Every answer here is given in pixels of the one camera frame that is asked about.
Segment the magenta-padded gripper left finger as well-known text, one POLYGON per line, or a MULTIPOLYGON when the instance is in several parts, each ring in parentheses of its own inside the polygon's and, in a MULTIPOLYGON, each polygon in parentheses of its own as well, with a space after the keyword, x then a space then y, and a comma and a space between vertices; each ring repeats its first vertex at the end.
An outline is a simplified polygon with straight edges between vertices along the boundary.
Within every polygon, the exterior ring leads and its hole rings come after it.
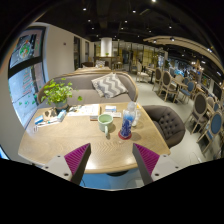
POLYGON ((42 169, 79 185, 91 154, 91 144, 87 143, 66 155, 56 155, 42 169))

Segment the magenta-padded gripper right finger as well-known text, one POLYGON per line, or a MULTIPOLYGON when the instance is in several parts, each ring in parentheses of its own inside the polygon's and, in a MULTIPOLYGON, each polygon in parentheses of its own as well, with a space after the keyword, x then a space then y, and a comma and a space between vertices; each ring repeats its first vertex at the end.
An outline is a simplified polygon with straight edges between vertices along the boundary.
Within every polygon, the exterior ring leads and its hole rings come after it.
POLYGON ((132 153, 145 185, 181 169, 167 154, 158 155, 150 149, 136 143, 133 144, 132 153))

